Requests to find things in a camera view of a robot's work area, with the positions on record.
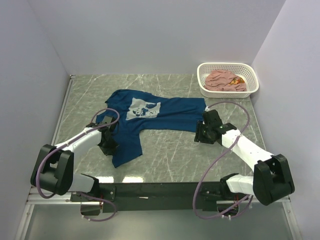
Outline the blue printed t-shirt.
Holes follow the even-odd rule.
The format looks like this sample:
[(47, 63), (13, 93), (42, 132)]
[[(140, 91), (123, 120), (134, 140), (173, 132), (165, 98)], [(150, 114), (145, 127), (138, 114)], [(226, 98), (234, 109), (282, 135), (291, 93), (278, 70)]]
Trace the blue printed t-shirt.
[(108, 110), (96, 117), (118, 118), (114, 140), (118, 147), (112, 164), (119, 167), (143, 154), (140, 132), (143, 130), (174, 130), (194, 133), (206, 103), (203, 98), (165, 98), (148, 92), (119, 89), (107, 100)]

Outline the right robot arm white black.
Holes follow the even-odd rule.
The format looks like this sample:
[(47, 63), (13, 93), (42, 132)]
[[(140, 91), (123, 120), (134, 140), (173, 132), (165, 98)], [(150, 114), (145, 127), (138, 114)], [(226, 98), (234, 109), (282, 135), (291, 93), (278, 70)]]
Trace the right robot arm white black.
[(230, 200), (236, 194), (252, 195), (268, 206), (295, 192), (287, 158), (262, 149), (231, 123), (214, 125), (198, 121), (194, 141), (219, 143), (235, 153), (253, 172), (252, 176), (232, 173), (221, 178), (218, 194), (222, 198)]

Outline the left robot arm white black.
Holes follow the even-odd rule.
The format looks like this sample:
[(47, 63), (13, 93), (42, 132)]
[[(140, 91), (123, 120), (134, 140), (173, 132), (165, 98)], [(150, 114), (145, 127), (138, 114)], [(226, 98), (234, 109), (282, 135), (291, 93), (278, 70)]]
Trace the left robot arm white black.
[(60, 196), (67, 192), (82, 192), (88, 201), (96, 200), (100, 195), (99, 180), (76, 173), (75, 162), (94, 146), (99, 146), (105, 155), (113, 155), (118, 147), (113, 139), (115, 128), (115, 124), (90, 123), (65, 142), (42, 146), (31, 174), (31, 185)]

